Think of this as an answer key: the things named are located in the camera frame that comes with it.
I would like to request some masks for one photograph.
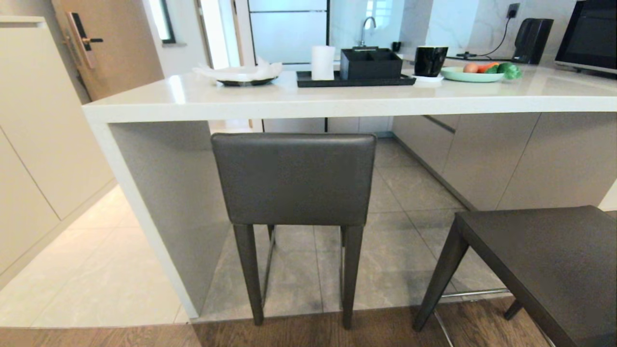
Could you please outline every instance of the microwave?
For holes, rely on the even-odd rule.
[[[555,63],[617,74],[615,0],[577,1]]]

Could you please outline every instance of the small saucer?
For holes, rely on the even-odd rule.
[[[437,77],[426,77],[426,76],[417,76],[414,75],[417,82],[439,82],[444,79],[444,77],[439,74]]]

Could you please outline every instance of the tile floor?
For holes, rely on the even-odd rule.
[[[453,214],[463,206],[392,139],[379,141],[375,166],[355,308],[419,304]],[[267,230],[265,226],[255,230],[263,273]],[[337,228],[283,225],[277,233],[265,315],[338,311]],[[488,266],[470,251],[447,291],[501,287]],[[200,320],[249,317],[230,229]],[[0,291],[0,326],[100,327],[187,321],[119,187]]]

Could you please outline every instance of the stool backrest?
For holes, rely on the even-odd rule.
[[[364,225],[376,137],[369,134],[214,134],[234,224]]]

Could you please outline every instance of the white quartz countertop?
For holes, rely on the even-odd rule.
[[[447,62],[446,65],[460,65]],[[617,81],[571,70],[521,66],[523,78],[444,80],[413,86],[298,88],[296,73],[272,84],[225,87],[195,73],[172,76],[87,104],[91,123],[358,117],[509,112],[617,112]],[[412,74],[412,70],[403,70]]]

